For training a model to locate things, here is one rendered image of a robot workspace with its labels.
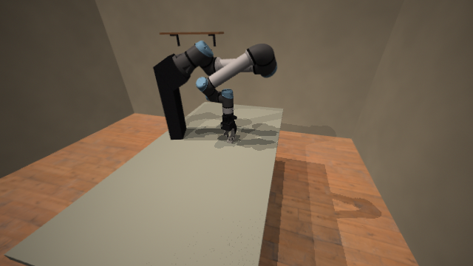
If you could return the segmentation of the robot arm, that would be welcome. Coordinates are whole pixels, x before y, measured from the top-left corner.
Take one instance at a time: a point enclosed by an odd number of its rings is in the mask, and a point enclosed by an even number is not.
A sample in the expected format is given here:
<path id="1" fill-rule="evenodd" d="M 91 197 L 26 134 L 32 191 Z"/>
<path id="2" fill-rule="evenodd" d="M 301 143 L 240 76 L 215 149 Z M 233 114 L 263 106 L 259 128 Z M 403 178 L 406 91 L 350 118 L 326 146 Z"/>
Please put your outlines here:
<path id="1" fill-rule="evenodd" d="M 219 92 L 214 88 L 240 72 L 253 72 L 255 75 L 269 78 L 277 70 L 273 48 L 268 44 L 253 45 L 235 60 L 215 58 L 212 54 L 209 46 L 204 41 L 199 41 L 184 53 L 173 56 L 172 59 L 176 67 L 186 77 L 198 66 L 203 69 L 209 77 L 198 78 L 196 87 L 205 95 L 206 100 L 222 103 L 222 112 L 225 115 L 234 112 L 233 90 L 223 89 Z"/>

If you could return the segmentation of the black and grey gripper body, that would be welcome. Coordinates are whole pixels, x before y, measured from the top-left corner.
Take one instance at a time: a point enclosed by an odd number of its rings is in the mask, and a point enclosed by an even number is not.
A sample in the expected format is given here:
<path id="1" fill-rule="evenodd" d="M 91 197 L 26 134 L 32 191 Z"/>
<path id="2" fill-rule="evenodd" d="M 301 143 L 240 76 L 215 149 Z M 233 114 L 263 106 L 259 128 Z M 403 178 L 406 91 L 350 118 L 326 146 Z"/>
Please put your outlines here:
<path id="1" fill-rule="evenodd" d="M 235 124 L 235 121 L 233 119 L 231 119 L 231 116 L 233 115 L 234 113 L 232 114 L 229 114 L 229 115 L 225 115 L 223 113 L 222 115 L 222 122 L 220 124 L 221 125 L 221 129 L 222 130 L 226 130 L 226 131 L 231 131 L 232 128 L 234 127 L 234 124 Z"/>

